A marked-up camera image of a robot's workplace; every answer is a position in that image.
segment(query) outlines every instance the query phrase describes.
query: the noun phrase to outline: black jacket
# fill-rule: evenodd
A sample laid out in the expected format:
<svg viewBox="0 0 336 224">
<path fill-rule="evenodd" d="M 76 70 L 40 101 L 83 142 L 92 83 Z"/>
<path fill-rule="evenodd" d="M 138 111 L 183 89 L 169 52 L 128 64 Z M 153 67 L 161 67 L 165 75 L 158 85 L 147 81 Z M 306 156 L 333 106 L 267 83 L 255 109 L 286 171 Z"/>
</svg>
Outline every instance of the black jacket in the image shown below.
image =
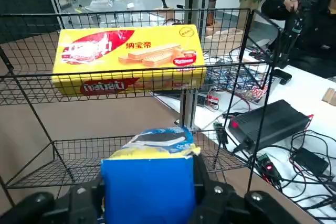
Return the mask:
<svg viewBox="0 0 336 224">
<path fill-rule="evenodd" d="M 292 17 L 285 0 L 266 0 L 261 11 L 271 19 Z M 324 78 L 336 76 L 336 15 L 330 14 L 331 0 L 318 0 L 312 6 L 312 22 L 300 35 L 289 54 L 290 64 Z"/>
</svg>

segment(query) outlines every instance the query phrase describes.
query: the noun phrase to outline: black power supply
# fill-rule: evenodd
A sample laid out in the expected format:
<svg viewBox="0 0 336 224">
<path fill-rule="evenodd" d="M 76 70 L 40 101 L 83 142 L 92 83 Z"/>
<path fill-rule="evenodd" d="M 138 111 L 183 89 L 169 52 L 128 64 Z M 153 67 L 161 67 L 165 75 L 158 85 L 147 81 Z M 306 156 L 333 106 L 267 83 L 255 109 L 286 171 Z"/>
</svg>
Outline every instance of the black power supply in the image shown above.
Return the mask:
<svg viewBox="0 0 336 224">
<path fill-rule="evenodd" d="M 254 151 L 263 109 L 263 107 L 260 107 L 251 110 L 230 120 L 228 129 L 240 142 L 240 145 L 233 150 L 233 153 L 242 150 Z M 268 104 L 262 125 L 259 150 L 303 131 L 308 122 L 309 119 L 306 115 L 295 110 L 284 100 Z"/>
<path fill-rule="evenodd" d="M 329 166 L 328 162 L 323 158 L 303 147 L 293 152 L 292 160 L 311 171 L 317 178 L 321 177 Z"/>
</svg>

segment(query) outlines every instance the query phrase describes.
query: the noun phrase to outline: person's hand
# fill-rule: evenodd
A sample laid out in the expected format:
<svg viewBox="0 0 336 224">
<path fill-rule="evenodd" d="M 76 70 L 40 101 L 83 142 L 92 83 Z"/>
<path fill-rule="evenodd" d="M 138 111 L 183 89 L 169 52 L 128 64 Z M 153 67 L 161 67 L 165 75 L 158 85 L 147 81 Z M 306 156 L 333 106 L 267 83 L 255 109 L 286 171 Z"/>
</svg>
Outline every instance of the person's hand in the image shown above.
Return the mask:
<svg viewBox="0 0 336 224">
<path fill-rule="evenodd" d="M 296 12 L 296 10 L 298 9 L 298 0 L 285 0 L 283 4 L 289 12 L 292 10 Z"/>
</svg>

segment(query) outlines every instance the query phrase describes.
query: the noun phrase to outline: bottle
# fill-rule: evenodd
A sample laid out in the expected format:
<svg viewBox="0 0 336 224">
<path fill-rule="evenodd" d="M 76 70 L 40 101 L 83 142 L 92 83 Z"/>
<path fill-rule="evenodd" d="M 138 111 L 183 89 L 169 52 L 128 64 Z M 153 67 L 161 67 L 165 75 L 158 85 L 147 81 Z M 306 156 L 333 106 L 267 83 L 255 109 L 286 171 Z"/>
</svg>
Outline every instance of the bottle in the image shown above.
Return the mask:
<svg viewBox="0 0 336 224">
<path fill-rule="evenodd" d="M 209 0 L 209 9 L 216 8 L 216 1 L 217 0 Z M 208 10 L 207 18 L 206 18 L 206 26 L 212 26 L 215 21 L 215 11 L 214 10 Z"/>
</svg>

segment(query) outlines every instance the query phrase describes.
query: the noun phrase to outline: screw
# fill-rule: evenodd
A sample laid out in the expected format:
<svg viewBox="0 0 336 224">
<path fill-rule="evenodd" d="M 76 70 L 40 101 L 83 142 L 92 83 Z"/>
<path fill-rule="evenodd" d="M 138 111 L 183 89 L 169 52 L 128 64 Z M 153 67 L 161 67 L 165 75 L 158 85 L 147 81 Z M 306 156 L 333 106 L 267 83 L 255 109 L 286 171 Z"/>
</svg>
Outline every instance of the screw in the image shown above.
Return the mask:
<svg viewBox="0 0 336 224">
<path fill-rule="evenodd" d="M 39 195 L 39 196 L 37 196 L 37 198 L 36 198 L 36 202 L 41 202 L 42 200 L 45 200 L 46 199 L 46 197 L 44 197 L 44 195 Z"/>
<path fill-rule="evenodd" d="M 215 193 L 221 194 L 223 192 L 223 189 L 220 186 L 215 186 Z"/>
<path fill-rule="evenodd" d="M 77 190 L 77 194 L 82 194 L 86 191 L 86 189 L 84 187 L 81 187 Z"/>
<path fill-rule="evenodd" d="M 256 201 L 261 201 L 263 199 L 263 197 L 258 193 L 253 193 L 252 194 L 252 199 L 254 199 Z"/>
</svg>

